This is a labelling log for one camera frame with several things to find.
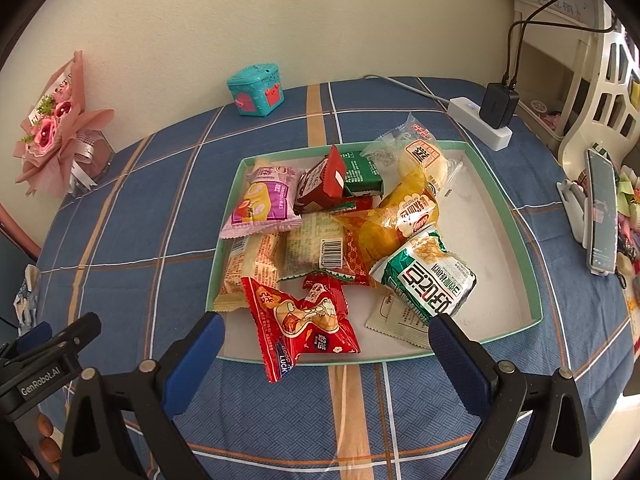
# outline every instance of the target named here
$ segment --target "barcode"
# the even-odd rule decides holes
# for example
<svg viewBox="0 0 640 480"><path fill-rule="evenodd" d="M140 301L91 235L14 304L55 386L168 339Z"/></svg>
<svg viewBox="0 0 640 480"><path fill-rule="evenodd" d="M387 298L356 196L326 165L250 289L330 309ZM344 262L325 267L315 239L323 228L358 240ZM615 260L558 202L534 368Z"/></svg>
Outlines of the barcode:
<svg viewBox="0 0 640 480"><path fill-rule="evenodd" d="M320 240L320 268L339 269L342 266L342 238Z"/></svg>
<svg viewBox="0 0 640 480"><path fill-rule="evenodd" d="M246 247L246 242L249 239L248 236L243 236L242 238L236 238L234 240L233 245L231 245L231 252L234 253L236 251L244 251Z"/></svg>

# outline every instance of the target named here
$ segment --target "green snack package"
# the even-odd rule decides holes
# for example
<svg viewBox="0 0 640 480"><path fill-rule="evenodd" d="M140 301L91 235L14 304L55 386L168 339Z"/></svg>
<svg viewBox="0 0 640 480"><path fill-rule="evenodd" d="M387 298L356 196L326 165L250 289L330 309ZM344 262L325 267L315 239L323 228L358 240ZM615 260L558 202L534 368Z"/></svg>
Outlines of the green snack package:
<svg viewBox="0 0 640 480"><path fill-rule="evenodd" d="M453 316L476 286L476 275L447 252L433 228L409 238L369 274L412 306L425 324L437 314Z"/></svg>
<svg viewBox="0 0 640 480"><path fill-rule="evenodd" d="M360 152L342 154L342 160L347 166L344 178L344 189L351 196L382 196L382 177L376 165Z"/></svg>

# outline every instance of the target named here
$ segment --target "blue checkered tablecloth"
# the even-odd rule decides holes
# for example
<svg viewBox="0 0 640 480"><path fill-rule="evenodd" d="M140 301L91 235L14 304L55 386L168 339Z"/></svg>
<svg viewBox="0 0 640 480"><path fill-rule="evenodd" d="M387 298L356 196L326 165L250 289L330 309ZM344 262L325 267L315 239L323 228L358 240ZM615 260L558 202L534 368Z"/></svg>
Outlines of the blue checkered tablecloth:
<svg viewBox="0 0 640 480"><path fill-rule="evenodd" d="M464 80L400 78L446 98L480 102ZM209 273L239 161L308 145L371 140L411 112L438 139L466 140L504 188L538 280L544 319L486 345L498 360L548 374L575 371L591 437L631 374L628 313L615 276L592 276L574 242L549 151L519 118L507 149L492 152L434 101L381 80L286 91L266 118L217 108L119 152L98 187L60 208L38 266L40 315L54 331L96 312L102 335L81 355L103 374L158 358L205 308ZM73 388L41 403L62 429ZM528 417L494 472L503 478ZM212 478L308 480L440 478L478 424L433 357L297 367L269 384L262 365L216 360L177 427ZM151 478L162 478L140 428L127 421Z"/></svg>

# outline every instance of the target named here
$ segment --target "pink wrapping paper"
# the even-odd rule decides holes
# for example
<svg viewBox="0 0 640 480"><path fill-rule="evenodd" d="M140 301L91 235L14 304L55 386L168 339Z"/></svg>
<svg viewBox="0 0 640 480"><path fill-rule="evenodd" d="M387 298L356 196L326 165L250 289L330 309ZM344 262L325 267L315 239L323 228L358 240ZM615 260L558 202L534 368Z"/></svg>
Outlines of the pink wrapping paper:
<svg viewBox="0 0 640 480"><path fill-rule="evenodd" d="M71 110L62 116L54 133L52 145L44 153L34 153L22 140L16 142L14 156L23 158L22 174L15 179L16 184L27 181L27 196L42 191L53 196L64 196L68 191L71 176L71 164L76 152L76 133L83 128L101 130L114 116L113 110L84 110L84 81L82 79L82 51L74 52L71 67ZM47 89L65 71L71 61L66 62L52 76L40 94L38 101ZM25 117L20 127L31 135L30 120Z"/></svg>

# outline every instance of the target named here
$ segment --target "screw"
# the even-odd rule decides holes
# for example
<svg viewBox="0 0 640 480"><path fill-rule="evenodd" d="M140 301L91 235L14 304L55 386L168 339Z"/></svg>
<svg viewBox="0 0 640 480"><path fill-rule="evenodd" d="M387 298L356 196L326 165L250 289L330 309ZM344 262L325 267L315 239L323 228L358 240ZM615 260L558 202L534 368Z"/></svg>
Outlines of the screw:
<svg viewBox="0 0 640 480"><path fill-rule="evenodd" d="M573 379L574 378L574 373L569 370L569 368L563 366L558 370L558 373L560 374L560 376L563 379Z"/></svg>
<svg viewBox="0 0 640 480"><path fill-rule="evenodd" d="M84 370L82 370L82 373L80 374L80 376L85 381L88 381L89 379L93 379L94 375L95 375L95 368L85 368Z"/></svg>
<svg viewBox="0 0 640 480"><path fill-rule="evenodd" d="M513 374L514 371L516 371L516 367L511 361L500 361L498 363L498 368L500 368L500 371L505 374Z"/></svg>
<svg viewBox="0 0 640 480"><path fill-rule="evenodd" d="M138 365L138 370L141 372L152 372L156 369L156 362L153 359L145 359Z"/></svg>

